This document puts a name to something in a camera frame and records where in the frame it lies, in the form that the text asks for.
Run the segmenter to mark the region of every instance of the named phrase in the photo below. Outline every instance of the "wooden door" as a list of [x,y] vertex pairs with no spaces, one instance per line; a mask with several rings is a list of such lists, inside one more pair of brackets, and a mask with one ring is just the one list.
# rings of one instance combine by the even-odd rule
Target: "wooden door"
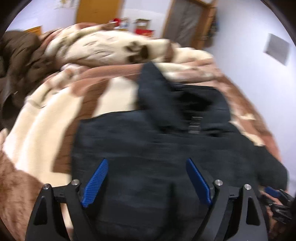
[[123,0],[80,0],[76,23],[107,23],[120,16]]

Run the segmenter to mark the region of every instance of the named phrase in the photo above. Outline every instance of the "brown jacket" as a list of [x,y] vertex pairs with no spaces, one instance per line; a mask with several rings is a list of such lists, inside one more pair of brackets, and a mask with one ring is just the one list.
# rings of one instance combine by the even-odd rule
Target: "brown jacket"
[[0,118],[9,130],[25,97],[54,71],[40,46],[37,35],[22,31],[8,31],[0,41]]

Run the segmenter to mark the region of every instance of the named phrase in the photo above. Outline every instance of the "dark garment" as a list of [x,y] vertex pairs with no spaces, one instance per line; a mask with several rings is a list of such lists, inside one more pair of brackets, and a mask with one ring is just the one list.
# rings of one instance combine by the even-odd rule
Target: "dark garment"
[[0,118],[9,130],[25,97],[54,72],[53,61],[33,33],[8,31],[0,40]]
[[[152,63],[138,83],[142,110],[81,121],[72,151],[72,176],[82,181],[109,161],[100,210],[91,214],[106,240],[191,240],[207,208],[187,176],[188,158],[214,179],[248,183],[257,194],[258,185],[286,188],[286,169],[229,123],[219,91],[170,83]],[[193,117],[202,117],[199,134],[188,132]]]

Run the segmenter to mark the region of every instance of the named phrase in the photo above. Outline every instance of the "black jacket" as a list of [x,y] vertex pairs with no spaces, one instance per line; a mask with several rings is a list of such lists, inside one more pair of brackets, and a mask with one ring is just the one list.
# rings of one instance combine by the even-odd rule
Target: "black jacket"
[[[75,138],[73,178],[109,160],[100,209],[91,212],[102,237],[191,240],[206,208],[187,176],[188,158],[232,186],[286,188],[286,169],[229,123],[216,89],[170,83],[147,63],[138,99],[141,110],[83,120]],[[193,117],[202,117],[199,134],[188,131]]]

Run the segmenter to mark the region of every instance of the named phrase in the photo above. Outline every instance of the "brown paw print pattern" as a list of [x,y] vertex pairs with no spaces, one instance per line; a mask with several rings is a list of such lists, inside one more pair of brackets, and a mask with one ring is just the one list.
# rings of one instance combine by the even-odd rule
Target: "brown paw print pattern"
[[131,64],[145,63],[149,59],[149,51],[147,45],[140,45],[137,41],[133,41],[130,45],[125,46],[128,52],[135,53],[128,56],[128,61]]

